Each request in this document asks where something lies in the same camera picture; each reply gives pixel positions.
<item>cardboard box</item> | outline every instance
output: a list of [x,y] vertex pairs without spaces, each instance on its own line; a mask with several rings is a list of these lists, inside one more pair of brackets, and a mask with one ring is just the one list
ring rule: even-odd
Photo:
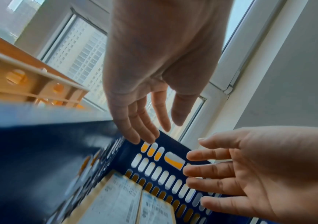
[[176,224],[172,205],[143,191],[137,217],[137,224]]
[[112,171],[63,224],[135,224],[141,192],[139,184]]

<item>window frame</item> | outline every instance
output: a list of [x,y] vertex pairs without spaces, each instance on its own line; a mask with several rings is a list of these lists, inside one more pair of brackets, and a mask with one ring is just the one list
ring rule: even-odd
[[[102,33],[107,34],[110,27],[109,12],[112,7],[110,1],[46,0],[15,45],[39,59],[47,59],[57,49],[64,34],[71,28],[72,23],[69,21],[75,20],[74,15],[81,17]],[[208,133],[212,120],[217,117],[219,110],[228,98],[223,91],[234,84],[248,56],[256,47],[273,15],[284,1],[253,1],[240,25],[227,42],[216,71],[201,93],[201,96],[206,100],[195,115],[195,119],[185,130],[185,135],[181,139],[183,145],[195,149],[198,147],[198,138],[204,137]],[[251,29],[255,32],[254,35],[248,35]],[[241,46],[244,47],[243,51],[237,51],[236,48]]]

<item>printed label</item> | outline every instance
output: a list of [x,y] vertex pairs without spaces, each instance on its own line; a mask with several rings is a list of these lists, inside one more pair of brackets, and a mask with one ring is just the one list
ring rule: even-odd
[[139,218],[140,224],[174,224],[171,205],[146,191],[143,191]]
[[79,224],[135,224],[141,190],[128,178],[113,174]]

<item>finger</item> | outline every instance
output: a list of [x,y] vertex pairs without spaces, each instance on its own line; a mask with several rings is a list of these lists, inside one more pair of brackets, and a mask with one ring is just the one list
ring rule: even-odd
[[153,144],[155,142],[155,136],[145,127],[142,120],[137,113],[137,102],[134,102],[128,106],[129,121],[134,130],[139,136],[147,143]]
[[133,144],[140,143],[140,136],[133,129],[129,117],[128,117],[128,107],[120,107],[108,103],[108,108],[112,114],[113,121],[116,124],[118,130],[122,133],[128,141]]
[[211,179],[235,177],[233,162],[185,166],[183,172],[184,175],[189,177],[201,177]]
[[171,129],[171,122],[166,109],[166,90],[151,93],[151,102],[160,125],[168,132]]
[[229,149],[197,149],[187,153],[190,161],[204,161],[208,159],[231,159]]
[[155,125],[152,123],[149,114],[145,108],[147,105],[147,97],[144,97],[137,101],[138,110],[137,113],[142,120],[143,124],[147,129],[155,136],[155,138],[158,138],[160,136],[159,130],[155,127]]
[[171,118],[176,125],[182,126],[184,124],[198,97],[199,94],[183,95],[176,93],[171,109]]
[[189,188],[204,191],[214,192],[219,194],[229,195],[246,195],[236,178],[223,178],[223,179],[200,179],[200,178],[187,178],[186,184]]
[[209,138],[199,140],[199,144],[208,149],[240,149],[240,142],[248,133],[249,129],[247,128],[240,128],[233,131],[215,133]]
[[238,216],[259,217],[246,196],[240,197],[203,197],[200,204],[212,211],[229,213]]

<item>hand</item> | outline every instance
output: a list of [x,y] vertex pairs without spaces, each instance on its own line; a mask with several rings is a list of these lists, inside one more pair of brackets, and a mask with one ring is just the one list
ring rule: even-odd
[[280,223],[318,223],[318,128],[258,127],[218,133],[201,140],[207,148],[191,161],[232,159],[186,166],[190,188],[236,197],[203,197],[217,212]]
[[221,55],[232,0],[114,0],[103,84],[109,110],[125,138],[153,143],[159,131],[146,96],[169,131],[168,85],[176,91],[172,120],[181,126]]

